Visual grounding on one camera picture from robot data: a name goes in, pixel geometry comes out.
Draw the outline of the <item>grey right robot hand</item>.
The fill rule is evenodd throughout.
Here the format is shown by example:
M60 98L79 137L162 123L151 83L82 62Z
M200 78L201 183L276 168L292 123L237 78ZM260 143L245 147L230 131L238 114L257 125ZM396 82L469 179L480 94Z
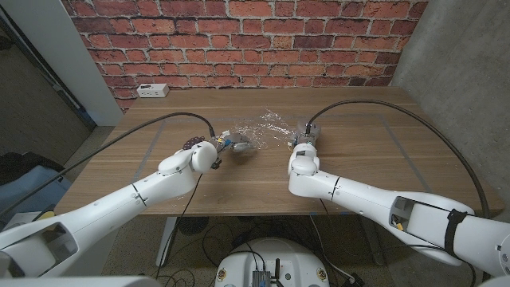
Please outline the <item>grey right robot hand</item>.
M321 133L321 127L315 123L309 123L305 119L298 120L296 126L296 132L292 136L290 142L291 147L295 147L298 144L310 144L316 146L316 141L319 139Z

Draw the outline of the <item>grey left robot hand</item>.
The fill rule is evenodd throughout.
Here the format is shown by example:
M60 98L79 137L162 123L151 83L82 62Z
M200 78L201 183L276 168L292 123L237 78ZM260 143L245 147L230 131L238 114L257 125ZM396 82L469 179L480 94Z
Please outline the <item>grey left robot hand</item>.
M253 149L254 145L248 136L238 132L224 131L216 139L217 153L232 150L233 152L243 152Z

